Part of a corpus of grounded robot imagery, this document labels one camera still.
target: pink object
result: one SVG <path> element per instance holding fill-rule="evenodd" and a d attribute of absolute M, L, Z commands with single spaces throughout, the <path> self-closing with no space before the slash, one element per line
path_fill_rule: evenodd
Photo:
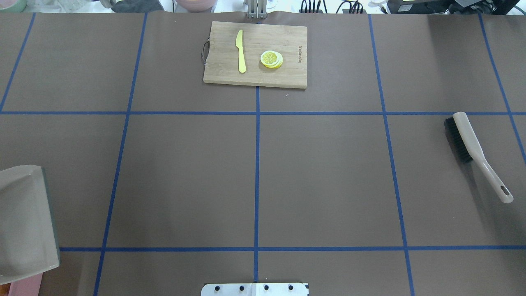
<path fill-rule="evenodd" d="M 7 296 L 38 296 L 41 282 L 41 273 L 23 280 L 12 282 Z"/>
<path fill-rule="evenodd" d="M 177 0 L 184 9 L 189 12 L 201 12 L 212 7 L 217 0 Z"/>

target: cable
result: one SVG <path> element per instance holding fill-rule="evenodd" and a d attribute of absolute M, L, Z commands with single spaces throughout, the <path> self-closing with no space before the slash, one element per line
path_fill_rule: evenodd
<path fill-rule="evenodd" d="M 448 9 L 446 8 L 446 10 L 444 10 L 443 12 L 438 12 L 438 11 L 434 10 L 433 8 L 429 7 L 427 3 L 424 4 L 424 6 L 425 6 L 427 9 L 431 10 L 433 13 L 444 14 L 444 13 L 446 13 L 446 12 L 448 11 Z"/>
<path fill-rule="evenodd" d="M 488 2 L 482 2 L 482 4 L 484 4 L 485 7 L 488 8 L 488 11 L 485 12 L 487 14 L 491 14 L 494 10 L 495 10 L 495 6 L 493 6 L 492 4 L 488 3 Z"/>
<path fill-rule="evenodd" d="M 336 13 L 338 13 L 340 11 L 340 8 L 341 6 L 344 4 L 344 3 L 349 3 L 349 11 L 351 11 L 351 7 L 352 7 L 352 2 L 351 1 L 343 1 L 340 6 L 338 6 L 338 9 L 336 10 Z"/>
<path fill-rule="evenodd" d="M 515 9 L 517 9 L 518 11 L 522 12 L 523 15 L 526 15 L 526 11 L 522 10 L 522 8 L 518 7 L 518 6 L 514 6 Z"/>
<path fill-rule="evenodd" d="M 354 13 L 354 14 L 361 14 L 363 13 L 363 5 L 358 2 L 358 0 L 356 1 L 349 1 L 349 0 L 345 0 L 343 1 L 340 6 L 338 6 L 338 9 L 336 10 L 336 13 L 338 13 L 340 11 L 340 8 L 342 7 L 342 5 L 344 3 L 349 3 L 349 13 Z"/>

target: cutting board handle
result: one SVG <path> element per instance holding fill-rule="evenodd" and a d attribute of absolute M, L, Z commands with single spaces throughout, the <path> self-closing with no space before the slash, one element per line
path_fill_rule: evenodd
<path fill-rule="evenodd" d="M 208 44 L 208 53 L 210 52 L 210 37 L 206 42 L 203 44 L 203 51 L 201 51 L 201 60 L 203 60 L 203 64 L 206 66 L 206 58 L 205 58 L 205 48 Z"/>

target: bowl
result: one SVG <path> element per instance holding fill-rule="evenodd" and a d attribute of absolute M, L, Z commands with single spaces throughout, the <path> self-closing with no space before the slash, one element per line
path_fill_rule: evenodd
<path fill-rule="evenodd" d="M 181 5 L 189 12 L 202 12 L 212 7 L 217 0 L 177 0 L 177 4 Z"/>
<path fill-rule="evenodd" d="M 27 0 L 0 0 L 0 12 L 22 12 Z"/>

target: black bristles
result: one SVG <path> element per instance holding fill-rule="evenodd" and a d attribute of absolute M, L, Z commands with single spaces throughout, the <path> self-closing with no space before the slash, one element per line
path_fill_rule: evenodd
<path fill-rule="evenodd" d="M 459 133 L 457 124 L 455 123 L 455 119 L 453 117 L 450 117 L 446 119 L 444 124 L 446 126 L 446 129 L 449 131 L 449 134 L 451 135 L 453 145 L 457 149 L 457 156 L 459 160 L 464 163 L 472 161 L 473 158 L 471 158 L 471 155 L 469 155 L 468 149 L 466 148 L 466 145 L 462 140 L 462 136 Z"/>

